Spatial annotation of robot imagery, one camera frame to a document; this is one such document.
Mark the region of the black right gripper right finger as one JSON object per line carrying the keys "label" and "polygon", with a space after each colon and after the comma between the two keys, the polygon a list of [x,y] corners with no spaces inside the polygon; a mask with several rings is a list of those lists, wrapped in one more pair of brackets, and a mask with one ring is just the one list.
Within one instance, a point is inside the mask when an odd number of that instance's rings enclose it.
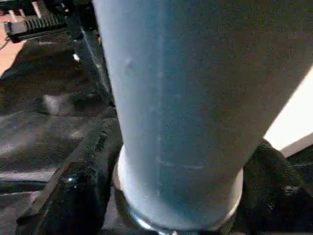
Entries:
{"label": "black right gripper right finger", "polygon": [[240,235],[313,232],[313,191],[287,159],[261,140],[244,166],[234,232]]}

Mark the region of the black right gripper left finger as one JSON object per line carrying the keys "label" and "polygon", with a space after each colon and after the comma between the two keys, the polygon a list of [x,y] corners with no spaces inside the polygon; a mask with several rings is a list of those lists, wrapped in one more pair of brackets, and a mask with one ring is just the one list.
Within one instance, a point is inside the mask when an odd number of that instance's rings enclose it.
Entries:
{"label": "black right gripper left finger", "polygon": [[52,175],[31,207],[17,219],[18,235],[96,235],[111,194],[122,147],[117,118],[102,120]]}

